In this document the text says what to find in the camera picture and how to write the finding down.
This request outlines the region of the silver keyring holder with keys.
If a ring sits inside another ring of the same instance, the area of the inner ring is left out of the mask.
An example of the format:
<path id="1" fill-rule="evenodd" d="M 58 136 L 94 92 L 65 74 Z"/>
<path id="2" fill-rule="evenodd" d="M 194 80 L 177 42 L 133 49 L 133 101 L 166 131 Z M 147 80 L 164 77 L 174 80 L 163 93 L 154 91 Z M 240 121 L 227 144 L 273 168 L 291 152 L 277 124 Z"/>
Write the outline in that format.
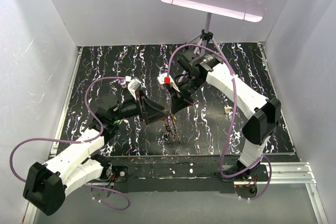
<path id="1" fill-rule="evenodd" d="M 164 125 L 168 140 L 173 143 L 179 143 L 181 139 L 177 132 L 174 115 L 168 114 L 165 118 Z"/>

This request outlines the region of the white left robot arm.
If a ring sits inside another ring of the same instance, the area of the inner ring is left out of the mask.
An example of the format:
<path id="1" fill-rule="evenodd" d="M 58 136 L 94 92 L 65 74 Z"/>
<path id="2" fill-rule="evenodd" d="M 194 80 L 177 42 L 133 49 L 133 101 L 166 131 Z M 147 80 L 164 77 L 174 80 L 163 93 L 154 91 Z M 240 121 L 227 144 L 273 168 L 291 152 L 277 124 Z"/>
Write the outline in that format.
<path id="1" fill-rule="evenodd" d="M 138 116 L 151 124 L 168 113 L 164 106 L 138 91 L 122 103 L 112 94 L 103 96 L 95 116 L 74 144 L 45 163 L 36 162 L 29 168 L 23 196 L 47 216 L 53 215 L 66 197 L 85 183 L 111 178 L 109 162 L 95 152 L 114 137 L 119 120 Z"/>

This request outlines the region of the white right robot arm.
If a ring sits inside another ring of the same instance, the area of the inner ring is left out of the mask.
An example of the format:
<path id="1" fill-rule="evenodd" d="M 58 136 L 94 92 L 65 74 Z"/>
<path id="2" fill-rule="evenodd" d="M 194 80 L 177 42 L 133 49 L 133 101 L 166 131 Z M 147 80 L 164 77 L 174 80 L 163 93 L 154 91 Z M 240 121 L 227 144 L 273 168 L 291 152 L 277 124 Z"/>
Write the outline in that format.
<path id="1" fill-rule="evenodd" d="M 239 176 L 251 180 L 257 174 L 256 167 L 267 142 L 279 125 L 281 102 L 277 98 L 268 99 L 248 86 L 234 73 L 227 59 L 212 50 L 203 56 L 186 50 L 177 61 L 187 77 L 181 82 L 171 80 L 170 76 L 164 78 L 164 85 L 170 88 L 171 112 L 175 114 L 191 105 L 192 94 L 205 82 L 226 95 L 234 103 L 233 112 L 240 109 L 247 122 L 242 129 L 245 144 L 236 166 L 220 174 L 225 179 Z"/>

